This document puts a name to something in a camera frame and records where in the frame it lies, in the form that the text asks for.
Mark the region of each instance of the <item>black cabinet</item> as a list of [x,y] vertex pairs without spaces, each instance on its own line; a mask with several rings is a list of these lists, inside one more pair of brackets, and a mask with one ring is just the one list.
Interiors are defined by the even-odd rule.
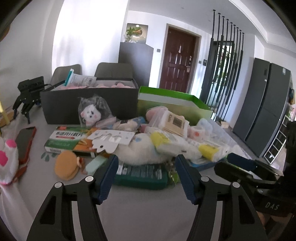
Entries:
[[262,156],[277,132],[280,119],[262,108],[254,127],[246,140],[246,144],[256,154]]
[[258,114],[267,84],[269,64],[268,61],[262,59],[254,60],[246,98],[233,128],[233,132],[242,140],[246,140]]
[[254,59],[247,95],[233,132],[258,156],[264,155],[283,119],[291,72]]
[[268,86],[262,107],[281,117],[287,102],[291,72],[279,65],[270,64]]
[[120,43],[119,63],[131,64],[138,87],[148,86],[154,48],[146,44]]

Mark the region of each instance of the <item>chair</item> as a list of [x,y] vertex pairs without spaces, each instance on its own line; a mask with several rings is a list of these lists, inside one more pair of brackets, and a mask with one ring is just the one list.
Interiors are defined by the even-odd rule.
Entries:
[[66,80],[70,69],[74,70],[74,74],[81,74],[81,65],[80,64],[57,67],[54,71],[54,74],[52,75],[52,79],[50,80],[50,84],[55,85],[58,82]]
[[131,64],[123,63],[99,63],[96,68],[95,77],[100,78],[133,78]]

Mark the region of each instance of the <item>brown door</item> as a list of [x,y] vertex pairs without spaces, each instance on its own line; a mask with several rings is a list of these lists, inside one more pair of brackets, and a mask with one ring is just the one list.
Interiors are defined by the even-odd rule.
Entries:
[[168,29],[159,88],[186,92],[196,36]]

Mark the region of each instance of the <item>ceiling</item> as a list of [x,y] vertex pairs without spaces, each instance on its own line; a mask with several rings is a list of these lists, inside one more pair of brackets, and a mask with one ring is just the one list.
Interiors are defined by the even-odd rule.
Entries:
[[261,0],[130,0],[129,9],[174,18],[210,34],[215,9],[244,33],[256,35],[265,47],[296,57],[289,31]]
[[267,32],[292,38],[284,23],[277,14],[260,0],[240,0],[256,16]]
[[213,9],[216,9],[216,20],[220,12],[245,33],[258,33],[251,21],[229,0],[130,0],[129,9],[174,18],[210,34]]

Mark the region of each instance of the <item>smartphone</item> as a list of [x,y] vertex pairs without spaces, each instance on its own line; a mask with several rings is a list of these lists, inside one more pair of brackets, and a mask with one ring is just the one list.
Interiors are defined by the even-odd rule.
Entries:
[[37,129],[35,126],[21,129],[21,131],[17,135],[17,138],[15,139],[19,153],[20,165],[25,164],[28,161],[32,141],[35,136],[36,130]]

